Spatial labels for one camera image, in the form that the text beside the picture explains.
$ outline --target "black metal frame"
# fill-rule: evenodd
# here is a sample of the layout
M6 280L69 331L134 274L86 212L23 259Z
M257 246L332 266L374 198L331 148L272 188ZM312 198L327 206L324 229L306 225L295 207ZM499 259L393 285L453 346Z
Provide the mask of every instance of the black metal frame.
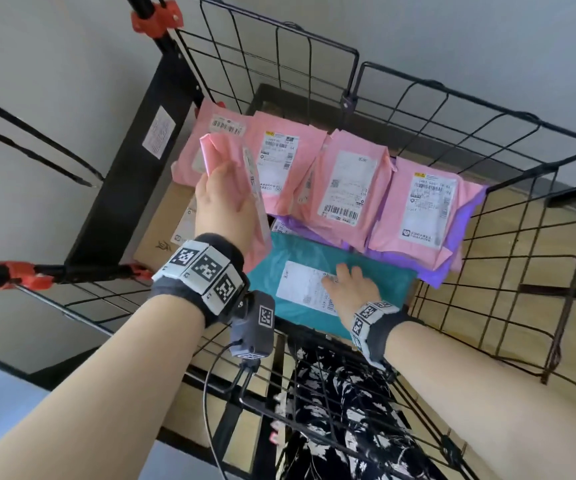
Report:
M154 13L154 6L150 0L128 1L133 10L141 18L148 18ZM500 321L503 323L504 332L495 352L489 355L513 367L519 368L526 373L540 377L544 383L548 381L551 375L556 375L576 385L576 382L573 380L556 372L556 367L561 356L561 339L564 335L573 300L576 298L576 267L570 286L567 288L543 287L523 282L526 270L532 259L576 259L576 255L543 256L534 254L536 241L541 229L576 223L575 219L570 222L557 223L555 225L544 225L547 208L570 205L576 201L576 189L565 188L561 190L560 184L557 181L560 168L576 162L576 154L557 162L546 162L538 157L527 154L525 150L517 148L518 143L525 142L525 140L528 140L537 132L541 134L544 131L550 131L559 136L576 140L575 132L547 123L534 114L512 111L480 98L454 91L434 80L419 79L371 62L363 62L359 65L359 52L356 49L304 31L295 23L278 22L248 10L226 4L221 0L185 1L187 3L198 4L205 24L205 30L207 30L209 36L190 32L186 29L177 29L175 30L175 34L179 38L180 45L178 45L170 34L164 34L164 36L155 40L157 47L162 52L161 61L144 95L133 123L127 132L124 142L115 157L113 165L105 177L104 184L82 227L81 233L73 245L66 264L64 266L37 267L41 272L57 276L57 282L69 283L67 286L74 287L89 298L62 305L46 294L19 286L18 288L21 291L59 309L64 316L92 326L107 335L112 335L113 330L111 327L114 326L114 323L120 319L126 319L134 312L140 304L137 297L143 298L145 296L148 290L147 284L135 280L134 289L114 291L114 283L100 283L99 281L107 281L130 275L129 268L120 266L119 261L140 220L141 213L151 196L154 186L161 176L162 171L164 171L165 161L170 155L175 139L179 135L179 130L186 120L191 104L194 103L196 106L199 106L202 103L204 94L200 88L203 87L207 92L206 95L213 101L222 97L227 98L227 102L231 103L230 105L232 107L236 107L240 112L245 112L246 114L254 114L255 111L265 109L266 105L269 104L278 108L285 117L297 118L307 123L311 121L317 122L329 128L345 128L358 136L371 139L380 144L386 144L390 148L396 148L398 150L397 155L401 155L406 151L426 155L432 159L430 163L431 166L435 164L448 164L458 167L460 169L459 173L474 171L488 177L490 174L503 175L500 183L488 188L488 196L495 191L509 186L525 191L527 197L524 201L497 209L487 208L488 199L486 197L486 202L481 207L481 210L472 217L474 232L464 243L464 262L466 265L475 259L506 260L505 270L499 286L484 287L462 283L460 282L462 278L461 272L456 278L456 281L446 283L447 286L453 286L452 296L448 301L438 301L432 298L432 292L429 287L422 285L414 297L414 301L410 306L410 312L412 315L419 316L424 303L433 301L442 303L446 306L446 312L443 321L436 328L442 333L447 333L444 325L448 317L448 312L451 308L459 308L453 304L457 288L472 287L475 289L490 290L495 293L495 298L488 313L468 310L474 314L478 314L482 320L484 320L484 330L475 348L481 350L489 323L492 320ZM234 45L223 43L216 39L211 29L211 24L209 23L209 16L206 12L207 6L210 6L210 9L221 10L223 13L229 15L234 33L236 34L236 43ZM274 31L274 59L269 59L266 56L244 50L238 25L238 21L241 20L255 20L256 22L262 23L263 26L269 30ZM304 59L308 67L307 71L299 70L281 62L280 34L283 32L290 32L307 42L308 52ZM197 43L203 43L204 47L196 47ZM206 43L209 44L210 50L205 48ZM316 71L313 67L313 44L319 44L327 50L331 50L335 54L340 55L340 57L348 58L347 84L338 84L315 75ZM233 61L224 55L233 53L241 56L243 62ZM202 65L201 57L219 64L227 81L230 93L228 93L227 90L209 87L200 68ZM274 68L276 68L276 76L258 69L255 66L257 63L274 66ZM246 79L250 84L253 95L252 100L247 101L236 94L236 80L230 77L232 75L230 71L232 70L245 71ZM405 81L405 89L400 94L396 104L377 101L364 95L364 80L368 72L383 77L385 80ZM288 74L307 78L307 87L287 80ZM332 97L324 94L323 91L316 90L313 88L313 84L325 87L326 90L334 91L335 96ZM416 114L404 108L408 98L414 98L414 94L417 91L435 91L439 93L438 103L430 116ZM495 114L475 129L459 128L456 123L446 124L438 120L437 115L440 115L441 110L452 100L459 100L476 107L482 107L487 111L493 111ZM157 109L161 105L175 121L175 131L161 159L156 159L142 147L141 143L154 119ZM385 112L388 116L379 116L375 111L370 111L369 107L371 106L378 108L380 112ZM400 118L398 118L399 116L405 116L407 120L412 121L412 123L402 123ZM532 128L509 143L493 141L489 137L484 137L484 129L502 118L520 120L530 124ZM435 132L431 131L432 128L440 128L445 132L449 132L453 137L438 137ZM493 151L485 153L473 150L468 146L468 143L472 141L487 144L493 148ZM528 168L509 164L503 158L504 153L510 153L522 158L524 161L530 162ZM528 204L540 199L543 199L545 204L543 212L540 215L539 225L524 228L523 222ZM484 215L521 205L524 206L523 213L516 230L500 234L477 235L478 225ZM523 256L513 255L514 246L519 238L519 234L525 231L535 232L530 252ZM509 237L514 236L514 243L508 255L493 257L470 256L473 242L478 239L503 234L507 234ZM526 259L521 282L516 289L504 289L502 287L503 277L508 271L511 260L515 258ZM2 280L5 281L6 277L5 268L0 266L0 284ZM506 317L498 317L492 313L494 304L501 292L515 293L514 302ZM564 307L554 333L516 323L512 320L512 310L520 293L548 294L550 296L561 296L565 298ZM121 313L110 317L91 319L84 311L81 311L82 307L91 303L104 304L113 309L118 309ZM548 355L544 358L543 364L522 363L501 355L505 332L511 326L529 328L543 334L551 341ZM285 342L299 339L317 345L332 347L346 358L347 363L351 367L361 367L364 363L363 358L345 344L324 337L313 330L291 324L281 319L277 320L277 329L278 344L275 349L273 366L271 369L266 370L266 372L270 373L270 378L264 379L264 381L268 382L268 390L265 396L248 390L250 380L255 374L254 371L241 369L234 380L223 379L213 375L209 381L210 394L222 399L227 404L226 413L221 418L214 435L216 451L222 459L230 438L232 437L237 420L241 416L241 412L246 410L262 417L261 433L257 438L252 472L243 472L238 468L225 464L229 472L242 478L268 478L270 475L275 474L276 466L274 460L276 458L276 447L269 441L269 433L271 432L270 425L273 419L283 420L292 431L302 431L308 435L312 434L310 431L305 431L302 425L283 417L278 417L275 413L275 396L277 393L285 392L286 390L282 381L287 379L288 383L292 383L293 386L295 385L294 378L284 377ZM216 355L216 352L212 351L210 347L211 344L215 343L216 336L204 338L206 343L196 351L196 354ZM221 360L229 362L228 359L222 358ZM201 390L204 387L205 378L206 371L191 365L184 377L184 382ZM467 462L463 460L465 446L463 450L460 451L452 441L450 431L442 431L438 428L425 410L419 406L414 395L407 390L398 378L395 377L392 379L394 390L392 399L396 400L409 414L417 417L432 438L431 442L422 438L417 438L417 441L433 449L432 451L436 454L431 456L434 457L436 462L456 469L464 478L476 478L476 473L473 472L467 465ZM336 421L332 415L330 415L330 420ZM160 434L160 439L201 460L213 463L210 449L195 444L186 438L182 438L176 433L163 429Z

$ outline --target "black wire grid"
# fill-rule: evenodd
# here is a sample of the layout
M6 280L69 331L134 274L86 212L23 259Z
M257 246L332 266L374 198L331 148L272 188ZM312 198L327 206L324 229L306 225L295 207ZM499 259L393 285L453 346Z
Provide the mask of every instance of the black wire grid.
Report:
M186 26L175 32L184 57L193 67L206 95L214 102L223 100L227 107L241 113L254 114L258 109L278 111L284 117L330 130L345 128L376 143L387 144L394 149L393 156L417 153L427 157L423 162L429 166L441 166L457 173L467 172L469 178L484 177L499 182L488 188L484 204L471 218L469 234L463 246L462 271L456 277L451 275L440 289L443 291L441 296L437 296L425 283L420 283L409 311L414 316L426 319L424 310L428 306L444 307L443 316L435 316L435 320L428 325L450 336L450 313L454 310L468 312L474 316L473 320L482 323L480 339L473 344L459 337L453 338L537 376L543 383L556 376L576 386L575 381L556 371L561 361L561 341L576 291L576 254L537 251L539 234L544 230L576 225L576 218L550 223L551 219L546 215L549 199L564 196L567 192L558 179L568 172L569 165L576 162L575 132L549 124L533 114L511 111L454 91L434 80L412 77L375 63L363 62L359 65L359 52L356 49L304 31L295 23L278 22L220 0L178 2L184 12ZM255 47L255 51L244 48L250 46ZM517 191L518 201L495 207L492 202L495 192L506 188ZM531 203L545 203L539 207L536 225L526 224ZM513 229L480 234L482 220L494 220L502 212L515 208L519 217ZM477 251L478 242L504 236L509 243L505 252L488 256L480 255ZM517 243L521 243L521 247L527 246L529 250L516 254ZM553 331L513 320L522 286L529 277L530 263L544 259L574 263ZM519 263L518 284L513 287L504 284L508 273L516 270L514 265L519 261L522 264ZM483 286L468 283L464 274L473 262L484 262L486 266L503 263L499 284ZM106 335L116 331L145 300L148 292L148 284L136 280L60 285L47 292L36 292L21 286L18 288L57 308L64 316L92 326ZM489 309L477 310L458 305L457 295L463 289L492 293ZM503 295L506 293L512 297L510 307L505 316L499 316L495 306L501 296L507 296ZM485 337L492 323L501 324L501 333L498 343L490 348L489 344L486 346ZM541 363L504 356L504 344L513 328L530 330L548 341L548 352ZM221 345L227 343L227 337L223 337L227 335L227 332L224 333L226 330L223 328L216 334L206 335L195 355L216 356ZM275 474L276 449L268 441L272 431L271 422L275 419L286 424L288 434L300 431L311 437L318 436L317 441L332 444L347 454L357 456L336 438L319 436L304 425L275 412L276 395L287 393L290 387L293 390L308 387L299 383L289 371L284 371L287 347L296 340L301 344L310 342L315 346L337 350L348 367L365 366L361 355L347 345L281 319L277 320L276 347L271 367L264 363L259 370L255 370L247 365L240 367L238 362L229 358L221 358L220 361L231 363L238 372L229 379L219 374L212 376L209 381L210 394L226 401L231 409L240 412L247 410L263 417L252 471L244 472L226 464L228 471L242 478L269 478L269 475ZM267 383L265 396L250 389L254 376ZM191 365L184 381L201 390L205 378L204 369ZM459 441L449 429L437 425L436 418L433 420L430 417L431 411L421 405L416 393L404 380L395 375L390 379L393 395L388 400L398 404L407 418L414 419L416 426L411 428L410 433L424 451L442 468L454 469L467 479L477 478L463 459L467 444ZM328 412L331 424L346 428L340 417L336 417L329 408ZM236 413L225 413L216 428L214 444L222 459L238 418ZM192 442L187 441L180 448L212 461L209 452ZM374 460L358 457L361 460Z

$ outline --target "black cable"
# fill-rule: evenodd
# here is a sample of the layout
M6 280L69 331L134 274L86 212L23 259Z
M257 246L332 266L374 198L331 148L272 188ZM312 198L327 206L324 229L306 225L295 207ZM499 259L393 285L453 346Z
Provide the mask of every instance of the black cable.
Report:
M217 361L221 358L223 353L226 350L228 350L230 347L238 345L242 342L243 342L243 340L236 340L235 342L230 342L228 345L224 345L222 347L221 351L214 358L214 362L212 362L210 369L208 369L208 373L206 374L206 381L204 382L204 397L202 398L202 402L204 404L204 423L206 425L206 432L208 433L208 442L210 443L210 449L212 450L212 456L214 457L214 462L217 465L217 468L219 468L219 471L221 473L221 477L223 478L223 480L228 480L228 478L226 477L226 473L223 471L223 467L221 466L221 460L217 457L217 453L214 451L214 445L212 444L212 433L210 430L210 425L208 424L208 381L209 381L210 376L212 374L212 369L214 369L214 366L217 365Z
M28 150L28 148L24 148L23 146L20 146L18 144L16 144L14 141L12 141L9 137L4 136L2 134L0 134L0 142L2 142L3 144L7 144L8 146L10 146L11 148L14 148L16 150L19 150L20 152L22 152L23 154L25 154L28 158L30 158L31 160L35 160L39 163L43 163L44 165L46 165L46 167L48 168L52 168L53 170L59 172L60 174L64 175L65 177L68 177L69 179L73 180L74 182L78 183L79 185L85 185L87 187L94 187L93 184L91 184L89 181L84 180L82 177L78 177L76 176L74 173L69 172L66 169L63 169L62 167L60 167L59 165L53 163L52 161L44 158L43 156L37 155L37 153L35 153L32 150Z
M52 146L55 150L63 153L64 155L68 156L69 158L72 158L77 163L82 165L84 168L90 170L94 174L95 177L100 179L102 182L104 181L104 176L101 174L101 172L99 170L97 170L95 167L93 167L90 163L88 163L84 159L76 156L75 153L71 152L68 148L65 148L64 146L60 145L55 140L48 138L46 135L37 131L35 128L30 126L28 123L23 122L18 117L7 112L2 107L0 107L0 118L3 120L6 120L7 122L16 126L17 128L22 129L26 133L31 134L32 136L34 136L38 140L43 141L45 144Z

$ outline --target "wooden surface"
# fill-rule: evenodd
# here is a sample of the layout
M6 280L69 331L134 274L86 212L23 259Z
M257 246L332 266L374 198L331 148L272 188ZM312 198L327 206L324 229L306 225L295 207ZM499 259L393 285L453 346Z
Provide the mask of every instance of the wooden surface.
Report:
M427 162L427 159L418 155L405 156L422 163ZM476 179L475 175L468 175L467 177L472 180ZM498 209L525 200L526 195L524 193L504 189L489 196L483 211ZM471 245L469 257L479 259L465 262L459 284L492 289L444 284L438 290L429 289L426 293L427 287L424 285L420 291L421 295L427 299L425 301L419 299L413 313L434 326L440 326L441 322L444 321L444 331L472 345L477 346L481 341L484 350L490 353L495 352L505 328L505 336L501 342L499 355L543 365L551 339L539 331L523 328L516 324L528 325L553 333L560 318L564 300L526 294L517 295L516 289L520 283L568 286L576 264L575 259L567 257L533 257L529 262L527 258L520 257L553 254L576 255L576 224L544 228L539 232L535 230L517 232L519 229L539 226L541 219L541 225L576 221L576 211L574 210L547 209L545 213L543 210L542 201L538 200L528 205L516 205L486 214L481 217L477 226L476 219L471 219L466 238L477 237L479 239L466 241L463 250L465 254L468 246ZM480 238L503 232L509 233ZM456 283L457 279L458 274L451 273L447 283ZM448 307L445 303L452 303L452 306ZM488 315L495 318L488 320ZM214 333L219 331L219 327L217 325L207 330L205 337L212 337ZM226 344L228 342L227 332L221 334L215 342L221 345ZM193 363L203 369L208 369L214 359L212 353L217 353L219 348L216 344L209 344L207 350L200 352ZM563 359L557 372L576 381L576 302L570 314L562 343L562 352ZM270 367L271 363L271 357L264 360L267 367ZM287 356L284 367L285 376L290 376L292 367L293 361ZM215 371L217 375L232 379L237 369L228 363L220 363ZM261 370L260 375L268 379L267 371ZM265 395L267 386L267 381L262 378L255 378L251 389ZM555 393L562 394L576 403L576 386L565 379L553 376L548 387ZM200 444L207 445L200 399L200 392L183 385L166 417L165 426ZM419 401L442 431L447 432L448 426L429 409L422 399ZM225 404L222 401L213 397L209 399L212 431L216 428L224 407ZM427 431L413 414L408 413L406 416L411 422L415 435L427 440L432 439L428 437ZM253 450L259 433L259 424L258 416L243 413L226 454L226 461L243 470L250 469ZM457 444L462 445L462 441L454 432L450 435ZM424 445L423 448L430 455L440 458L436 449L427 445ZM466 448L465 458L481 478L495 478L470 448ZM446 472L448 478L461 478L456 472L448 471L447 468L443 467L441 469Z

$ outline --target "wire mesh basket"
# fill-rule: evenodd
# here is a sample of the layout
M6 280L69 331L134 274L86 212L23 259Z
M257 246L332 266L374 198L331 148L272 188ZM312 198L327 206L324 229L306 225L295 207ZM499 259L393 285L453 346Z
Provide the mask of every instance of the wire mesh basket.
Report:
M140 17L152 15L149 0L129 2ZM562 182L570 182L575 175L575 132L534 114L511 111L454 91L434 80L419 79L377 63L359 63L355 48L305 31L295 23L278 22L220 0L177 2L184 12L185 25L174 30L178 45L167 34L156 39L163 59L151 88L170 83L166 91L182 93L186 112L190 101L200 104L205 94L242 113L264 110L326 130L346 129L387 145L392 156L402 155L478 182L493 182L470 220L462 249L464 266L439 289L418 282L412 290L409 312L436 330L543 383L556 379L571 385L576 400L576 378L558 371L564 356L562 339L576 298L576 208L562 208L576 206L576 183L571 188ZM182 65L167 67L170 56ZM162 68L173 77L162 79ZM149 90L140 111L149 109L150 115L138 113L124 142L125 151L140 146L144 128L152 120L152 108L157 106L153 97L158 96ZM179 122L183 122L186 113L181 110L180 114ZM164 155L171 149L172 145L168 146ZM126 267L117 268L127 239L115 237L95 243L94 251L82 250L86 237L92 249L92 228L97 237L108 229L100 223L104 211L99 202L124 196L126 187L120 184L121 178L136 182L143 175L137 169L129 177L117 176L127 165L122 151L123 147L66 265L40 270L58 276L54 281L60 286L40 291L16 284L64 316L107 335L112 335L148 294L147 281L135 277ZM154 177L158 178L163 169L162 163ZM128 239L143 202L133 205L127 198L126 205L132 205L134 214L132 221L122 226ZM545 244L547 234L555 236L549 242L559 239L562 245ZM543 300L539 303L547 318L526 318L526 296ZM219 325L208 329L196 358L216 356L227 343L226 330ZM523 346L528 342L536 344L531 349L536 352L524 357ZM209 381L209 393L228 404L214 434L218 456L224 458L242 410L262 418L250 471L227 465L228 471L242 478L276 475L280 454L269 440L274 420L285 424L287 435L299 431L360 460L382 460L348 449L339 438L317 436L298 421L276 413L277 397L282 393L293 394L309 387L293 374L293 362L288 364L302 343L311 344L315 350L325 347L336 351L348 367L366 367L361 355L347 344L281 319L277 320L275 352L262 361L259 369L221 358L222 365ZM189 367L184 382L202 389L207 372L196 363ZM407 434L442 474L469 479L488 473L467 444L430 410L404 378L392 374L387 380L388 401L402 411ZM333 409L327 407L331 426L348 428ZM204 447L171 431L164 429L160 439L212 461ZM387 463L382 461L392 476L407 477L388 470ZM421 476L432 475L423 472Z

